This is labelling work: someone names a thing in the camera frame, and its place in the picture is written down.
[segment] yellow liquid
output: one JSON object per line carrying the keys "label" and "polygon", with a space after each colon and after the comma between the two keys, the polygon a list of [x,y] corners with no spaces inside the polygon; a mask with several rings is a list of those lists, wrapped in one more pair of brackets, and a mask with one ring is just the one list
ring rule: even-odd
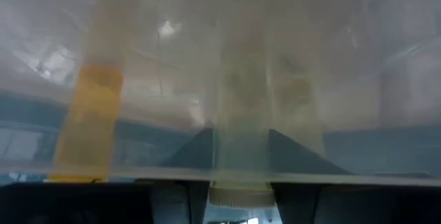
{"label": "yellow liquid", "polygon": [[56,169],[93,171],[96,176],[50,175],[55,181],[103,180],[109,170],[114,147],[123,75],[105,65],[85,65],[57,143]]}

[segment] plastic tank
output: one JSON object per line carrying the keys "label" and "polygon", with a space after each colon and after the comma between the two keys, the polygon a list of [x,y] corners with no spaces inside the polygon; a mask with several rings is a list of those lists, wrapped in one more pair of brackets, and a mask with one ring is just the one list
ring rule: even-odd
{"label": "plastic tank", "polygon": [[1,0],[0,172],[439,185],[439,1]]}

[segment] orange liquid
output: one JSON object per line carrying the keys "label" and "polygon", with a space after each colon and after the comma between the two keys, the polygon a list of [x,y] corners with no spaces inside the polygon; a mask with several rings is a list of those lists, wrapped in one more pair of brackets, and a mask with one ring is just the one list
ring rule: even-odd
{"label": "orange liquid", "polygon": [[74,96],[57,143],[54,164],[58,170],[87,169],[96,176],[51,175],[50,180],[103,180],[114,149],[123,75],[105,65],[81,68]]}

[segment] clear plastic container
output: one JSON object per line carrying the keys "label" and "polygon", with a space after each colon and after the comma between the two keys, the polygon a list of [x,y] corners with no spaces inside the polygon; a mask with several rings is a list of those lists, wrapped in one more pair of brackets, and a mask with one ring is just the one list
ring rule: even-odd
{"label": "clear plastic container", "polygon": [[439,1],[139,0],[108,163],[59,167],[99,4],[1,0],[0,172],[439,185]]}

